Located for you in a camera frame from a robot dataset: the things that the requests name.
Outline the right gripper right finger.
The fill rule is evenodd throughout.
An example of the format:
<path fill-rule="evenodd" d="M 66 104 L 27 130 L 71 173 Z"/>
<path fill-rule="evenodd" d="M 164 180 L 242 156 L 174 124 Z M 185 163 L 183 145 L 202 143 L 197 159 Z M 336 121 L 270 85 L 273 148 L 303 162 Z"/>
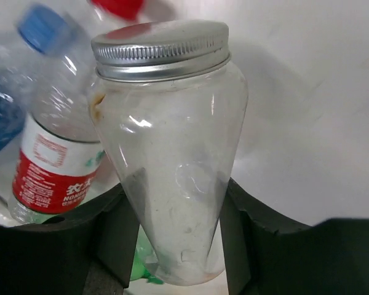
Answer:
<path fill-rule="evenodd" d="M 220 226 L 229 294 L 369 294 L 369 219 L 308 226 L 230 181 Z"/>

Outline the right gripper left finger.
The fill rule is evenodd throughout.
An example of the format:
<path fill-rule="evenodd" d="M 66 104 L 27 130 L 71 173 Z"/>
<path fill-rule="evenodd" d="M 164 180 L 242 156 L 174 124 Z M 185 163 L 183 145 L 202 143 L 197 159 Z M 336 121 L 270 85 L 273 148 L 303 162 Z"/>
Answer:
<path fill-rule="evenodd" d="M 122 294 L 138 228 L 120 184 L 44 223 L 0 225 L 0 294 Z"/>

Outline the clear jar silver lid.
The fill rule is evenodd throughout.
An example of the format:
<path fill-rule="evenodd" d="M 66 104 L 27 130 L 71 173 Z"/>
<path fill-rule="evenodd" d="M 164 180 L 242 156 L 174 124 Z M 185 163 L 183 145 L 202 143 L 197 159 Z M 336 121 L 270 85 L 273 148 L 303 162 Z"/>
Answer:
<path fill-rule="evenodd" d="M 91 42 L 90 116 L 151 245 L 141 259 L 171 285 L 221 273 L 213 239 L 248 103 L 228 40 L 223 22 L 177 20 Z"/>

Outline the clear bottle red label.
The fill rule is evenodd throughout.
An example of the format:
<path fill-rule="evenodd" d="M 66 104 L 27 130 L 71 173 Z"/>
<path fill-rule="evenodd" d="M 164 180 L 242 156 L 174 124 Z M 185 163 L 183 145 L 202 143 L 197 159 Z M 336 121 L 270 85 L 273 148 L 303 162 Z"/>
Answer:
<path fill-rule="evenodd" d="M 87 96 L 94 80 L 91 39 L 134 23 L 143 1 L 87 1 L 44 48 L 43 62 L 22 132 L 10 215 L 22 224 L 41 223 L 76 208 L 104 157 L 90 121 Z"/>

